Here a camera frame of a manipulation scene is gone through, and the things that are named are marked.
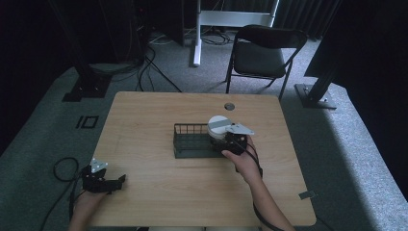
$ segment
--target black wire basket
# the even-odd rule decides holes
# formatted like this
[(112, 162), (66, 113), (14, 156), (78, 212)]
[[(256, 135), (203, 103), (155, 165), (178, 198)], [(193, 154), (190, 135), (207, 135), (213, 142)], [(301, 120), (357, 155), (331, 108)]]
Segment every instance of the black wire basket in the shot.
[(212, 145), (207, 123), (175, 123), (173, 144), (175, 158), (224, 157)]

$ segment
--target table top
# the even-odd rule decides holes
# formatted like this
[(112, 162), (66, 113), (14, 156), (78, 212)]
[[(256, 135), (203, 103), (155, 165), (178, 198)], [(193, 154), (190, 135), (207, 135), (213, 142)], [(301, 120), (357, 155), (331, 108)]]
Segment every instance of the table top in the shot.
[[(228, 111), (226, 103), (235, 109)], [(119, 92), (94, 158), (105, 178), (126, 174), (107, 196), (92, 226), (259, 226), (249, 187), (225, 158), (176, 159), (175, 123), (226, 116), (252, 129), (264, 181), (293, 225), (313, 225), (315, 213), (277, 97), (255, 94)]]

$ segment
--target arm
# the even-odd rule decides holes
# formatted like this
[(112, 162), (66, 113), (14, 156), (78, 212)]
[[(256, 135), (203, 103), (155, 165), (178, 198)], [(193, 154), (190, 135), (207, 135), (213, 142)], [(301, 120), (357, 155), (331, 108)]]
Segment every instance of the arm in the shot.
[(105, 193), (84, 191), (75, 204), (74, 214), (69, 223), (68, 231), (86, 231), (88, 223), (105, 197)]
[[(249, 136), (248, 144), (249, 146), (246, 148), (246, 150), (255, 156), (256, 152), (252, 148), (255, 146)], [(293, 226), (289, 223), (268, 191), (268, 188), (262, 180), (261, 174), (254, 160), (252, 160), (252, 158), (245, 152), (243, 152), (241, 155), (235, 155), (230, 151), (224, 150), (222, 151), (222, 154), (235, 164), (238, 172), (249, 185), (254, 204), (262, 217), (270, 224), (282, 230), (294, 230)], [(261, 223), (261, 226), (262, 230), (264, 231), (270, 230), (263, 223)]]

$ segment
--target black stand base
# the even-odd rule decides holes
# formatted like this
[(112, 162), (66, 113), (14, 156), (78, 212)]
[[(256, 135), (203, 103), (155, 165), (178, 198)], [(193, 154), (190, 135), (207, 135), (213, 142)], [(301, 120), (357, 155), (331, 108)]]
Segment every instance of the black stand base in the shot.
[(308, 95), (312, 87), (313, 85), (304, 85), (304, 84), (294, 85), (297, 95), (299, 95), (304, 108), (331, 109), (331, 110), (337, 109), (336, 105), (333, 103), (333, 100), (328, 92), (325, 93), (324, 96), (321, 98), (321, 100), (317, 102), (310, 100)]
[(80, 77), (72, 88), (72, 91), (65, 94), (63, 102), (80, 102), (82, 98), (104, 98), (111, 83), (112, 76), (103, 74), (95, 75), (98, 77), (98, 81), (94, 84), (94, 87), (84, 89)]

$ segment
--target black chair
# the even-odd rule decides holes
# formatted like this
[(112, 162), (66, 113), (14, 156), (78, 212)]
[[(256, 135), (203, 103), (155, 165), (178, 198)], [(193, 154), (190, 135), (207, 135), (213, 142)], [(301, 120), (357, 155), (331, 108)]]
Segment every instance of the black chair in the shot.
[[(228, 65), (227, 89), (229, 93), (231, 77), (269, 79), (273, 82), (285, 76), (279, 94), (281, 100), (291, 73), (293, 58), (307, 41), (307, 36), (298, 30), (276, 29), (260, 25), (247, 25), (237, 32)], [(285, 61), (282, 49), (290, 49), (292, 54)]]

